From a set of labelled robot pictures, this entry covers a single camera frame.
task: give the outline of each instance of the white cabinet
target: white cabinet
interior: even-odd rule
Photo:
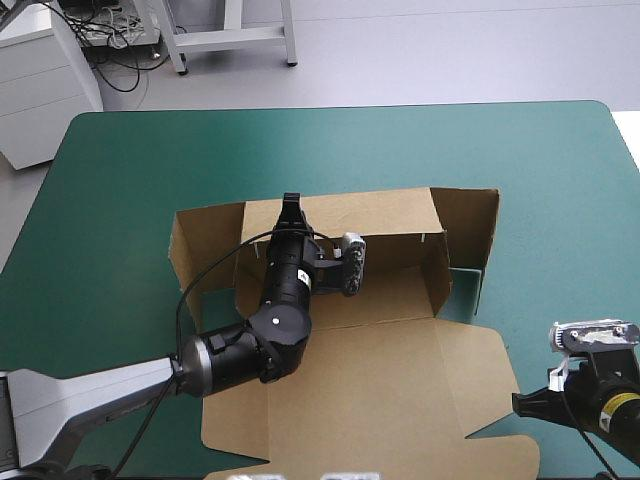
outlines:
[[[0,152],[14,168],[52,160],[71,120],[99,111],[98,83],[62,19],[32,5],[0,33]]]

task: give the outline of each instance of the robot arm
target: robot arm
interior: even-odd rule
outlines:
[[[621,320],[556,324],[549,337],[563,361],[550,372],[549,388],[513,394],[514,412],[594,433],[640,465],[638,326]],[[571,359],[578,369],[569,369]]]
[[[334,259],[326,259],[300,209],[299,194],[285,194],[267,248],[262,298],[246,321],[187,339],[180,359],[56,379],[31,370],[0,378],[0,478],[64,474],[82,437],[166,393],[204,397],[259,378],[267,383],[293,373],[311,333],[314,293],[350,296],[362,281],[365,242],[349,233]]]

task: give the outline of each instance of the black cable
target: black cable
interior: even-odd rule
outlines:
[[[587,445],[589,445],[589,448],[591,449],[591,451],[595,454],[596,457],[598,457],[598,460],[600,460],[602,465],[604,465],[604,468],[607,469],[609,474],[613,477],[613,480],[620,480],[620,477],[618,476],[618,474],[611,467],[611,465],[609,465],[609,462],[605,460],[605,458],[602,456],[602,453],[600,453],[600,450],[598,450],[598,447],[596,447],[594,443],[591,441],[591,439],[587,436],[584,429],[582,428],[582,425],[573,414],[573,411],[571,410],[571,406],[567,401],[567,396],[564,393],[564,391],[560,392],[560,398],[562,398],[562,403],[564,403],[564,408],[567,411],[567,414],[569,415],[569,418],[573,422],[574,426],[576,427],[576,430],[578,430],[578,433],[580,434],[580,436],[584,439]]]
[[[122,458],[118,462],[118,465],[116,465],[116,467],[111,471],[111,473],[109,474],[106,480],[115,480],[118,474],[122,471],[127,461],[129,460],[129,457],[131,457],[131,454],[138,446],[138,443],[140,442],[142,435],[144,435],[144,432],[147,430],[147,427],[151,423],[151,419],[156,413],[156,410],[158,410],[158,407],[160,406],[160,402],[162,402],[164,397],[167,395],[167,392],[169,392],[169,388],[171,388],[173,381],[174,381],[174,376],[171,375],[171,378],[169,378],[169,380],[165,382],[164,386],[162,387],[162,390],[160,391],[158,396],[153,400],[153,405],[151,405],[151,409],[147,412],[147,416],[144,417],[142,424],[140,425],[140,427],[138,428],[138,431],[136,432],[135,436],[131,440],[129,447],[127,447],[127,450],[122,455]]]
[[[187,29],[184,28],[183,26],[176,25],[176,28],[181,29],[184,33],[188,33]],[[162,61],[160,63],[154,65],[153,67],[138,67],[137,70],[150,72],[152,70],[155,70],[156,68],[160,68],[162,65],[167,63],[167,60],[169,60],[169,58],[170,58],[170,56],[167,55],[162,59]],[[109,61],[112,62],[112,63],[115,63],[116,65],[120,65],[121,67],[130,68],[131,70],[136,70],[136,67],[134,67],[133,65],[127,65],[126,63],[119,62],[118,60],[116,60],[114,58],[109,59]]]
[[[307,229],[304,229],[304,228],[281,228],[281,229],[277,229],[277,230],[269,230],[268,232],[262,232],[262,233],[260,233],[258,235],[254,235],[253,237],[251,237],[251,238],[245,240],[244,242],[242,242],[237,247],[229,250],[222,257],[220,257],[217,260],[211,262],[203,270],[201,270],[195,277],[193,277],[193,280],[191,280],[189,285],[187,285],[187,288],[184,289],[184,292],[180,296],[180,300],[178,300],[178,305],[176,307],[176,352],[178,352],[177,353],[178,354],[178,363],[180,363],[182,361],[182,327],[181,327],[181,324],[180,324],[180,312],[182,310],[182,307],[184,306],[184,303],[187,300],[187,297],[191,293],[191,291],[200,282],[200,280],[202,280],[211,270],[216,268],[218,265],[220,265],[222,262],[227,260],[232,255],[234,255],[237,252],[239,252],[240,250],[242,250],[242,248],[244,248],[247,245],[255,242],[256,240],[260,240],[261,238],[264,238],[264,237],[267,237],[269,235],[273,235],[274,233],[279,233],[279,232],[313,233],[313,235],[315,235],[315,236],[318,236],[320,238],[324,238],[325,240],[330,241],[331,244],[334,246],[334,248],[338,247],[337,243],[334,242],[328,235],[325,235],[324,233],[311,232],[311,231],[309,231]]]
[[[106,75],[98,67],[97,63],[94,63],[94,67],[93,68],[98,73],[98,75],[100,75],[100,77],[104,80],[104,82],[109,87],[111,87],[112,89],[116,90],[117,92],[129,93],[129,92],[133,92],[136,88],[138,88],[138,85],[140,85],[140,70],[139,70],[140,65],[138,63],[138,56],[135,53],[135,51],[133,50],[133,48],[132,48],[131,44],[129,43],[129,41],[127,40],[127,38],[124,36],[124,34],[120,30],[118,30],[117,28],[115,28],[112,25],[107,25],[106,23],[97,23],[97,22],[92,22],[92,21],[79,21],[79,20],[70,19],[66,15],[64,15],[61,12],[59,12],[58,10],[53,8],[51,5],[48,5],[43,1],[36,0],[36,3],[38,3],[40,5],[44,5],[50,11],[52,11],[58,17],[60,17],[67,24],[67,26],[71,29],[71,31],[75,34],[76,38],[80,41],[80,43],[84,47],[91,47],[92,46],[91,42],[89,42],[87,37],[84,35],[84,31],[91,31],[90,29],[87,29],[87,26],[105,27],[105,28],[113,30],[113,32],[111,34],[109,34],[109,36],[107,37],[107,45],[109,44],[109,39],[111,37],[115,38],[115,35],[120,35],[120,37],[122,38],[122,40],[124,41],[124,43],[126,45],[126,48],[133,54],[133,60],[134,60],[135,65],[136,65],[136,74],[137,75],[136,75],[136,81],[134,82],[133,86],[131,88],[120,88],[120,87],[117,87],[116,85],[111,83],[109,81],[109,79],[107,79]]]

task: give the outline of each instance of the gray floor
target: gray floor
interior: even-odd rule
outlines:
[[[118,94],[108,110],[215,109],[596,99],[640,110],[640,0],[294,0],[300,64],[281,48],[194,54]],[[220,23],[210,0],[174,1],[190,31]],[[245,21],[280,18],[246,0]],[[128,86],[132,72],[110,69]],[[0,266],[47,166],[0,159]]]

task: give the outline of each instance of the open cardboard box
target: open cardboard box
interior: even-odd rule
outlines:
[[[518,391],[499,334],[435,318],[450,292],[449,267],[484,275],[498,192],[417,188],[301,203],[316,231],[365,238],[362,289],[351,298],[312,298],[313,332],[296,373],[205,399],[204,444],[270,461],[242,473],[289,480],[327,472],[534,479],[539,452],[532,439],[465,438],[510,413],[510,394]],[[170,258],[181,287],[212,259],[270,230],[280,208],[276,199],[178,212]],[[205,292],[235,288],[241,315],[257,309],[267,241],[222,264],[190,296],[198,325]]]

